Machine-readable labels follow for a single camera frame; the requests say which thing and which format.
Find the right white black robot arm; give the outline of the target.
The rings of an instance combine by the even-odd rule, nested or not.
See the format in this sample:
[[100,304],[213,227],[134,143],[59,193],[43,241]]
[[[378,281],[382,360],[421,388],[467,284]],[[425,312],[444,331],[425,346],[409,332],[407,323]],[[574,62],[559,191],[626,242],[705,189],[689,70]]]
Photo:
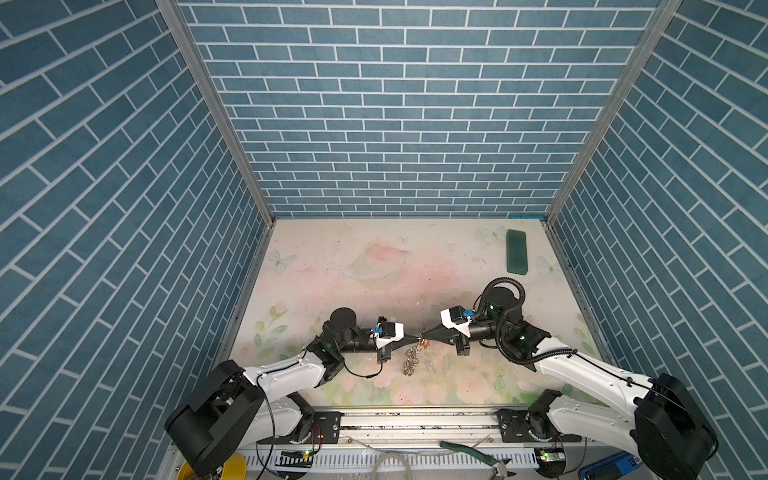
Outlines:
[[583,403],[547,389],[528,407],[525,423],[539,441],[576,435],[637,455],[661,479],[695,479],[719,449],[719,439],[685,385],[612,366],[570,347],[529,323],[526,292],[512,278],[489,282],[472,308],[441,311],[422,339],[466,356],[474,342],[490,341],[508,362],[560,380],[594,398]]

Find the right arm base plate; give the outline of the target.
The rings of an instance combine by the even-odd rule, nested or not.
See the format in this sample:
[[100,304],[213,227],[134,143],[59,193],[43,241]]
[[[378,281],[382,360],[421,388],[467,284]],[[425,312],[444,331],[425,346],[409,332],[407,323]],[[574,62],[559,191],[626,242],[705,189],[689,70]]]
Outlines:
[[549,420],[527,409],[501,408],[494,412],[503,443],[578,443],[581,436],[558,432]]

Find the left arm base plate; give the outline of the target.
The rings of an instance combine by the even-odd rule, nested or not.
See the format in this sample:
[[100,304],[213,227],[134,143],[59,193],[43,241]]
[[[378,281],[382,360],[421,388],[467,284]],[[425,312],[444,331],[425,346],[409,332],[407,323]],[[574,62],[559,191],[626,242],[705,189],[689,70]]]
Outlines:
[[341,420],[343,415],[338,411],[320,411],[304,415],[294,428],[285,434],[278,433],[276,437],[268,437],[260,441],[263,444],[306,444],[334,445],[339,442]]

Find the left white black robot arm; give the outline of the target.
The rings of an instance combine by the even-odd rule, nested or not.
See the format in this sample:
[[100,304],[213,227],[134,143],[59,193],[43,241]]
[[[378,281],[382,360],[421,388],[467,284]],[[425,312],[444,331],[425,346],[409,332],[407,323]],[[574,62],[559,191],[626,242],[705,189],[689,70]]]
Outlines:
[[361,328],[353,310],[338,308],[293,357],[261,367],[218,364],[168,416],[164,429],[195,476],[212,476],[243,445],[304,431],[300,423],[314,410],[298,393],[345,370],[347,352],[374,352],[383,365],[393,351],[418,342],[401,323],[381,317],[374,327]]

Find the metal key organizer plate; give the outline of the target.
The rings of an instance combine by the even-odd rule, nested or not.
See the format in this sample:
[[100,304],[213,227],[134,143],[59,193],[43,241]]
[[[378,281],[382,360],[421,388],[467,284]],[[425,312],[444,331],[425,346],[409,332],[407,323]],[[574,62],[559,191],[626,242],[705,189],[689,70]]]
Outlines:
[[[426,331],[425,328],[421,329],[421,332],[419,333],[420,340],[423,339],[423,332]],[[403,362],[403,373],[410,377],[415,373],[416,367],[418,366],[420,362],[420,354],[423,350],[420,348],[420,340],[418,342],[413,342],[410,344],[406,350],[406,359]]]

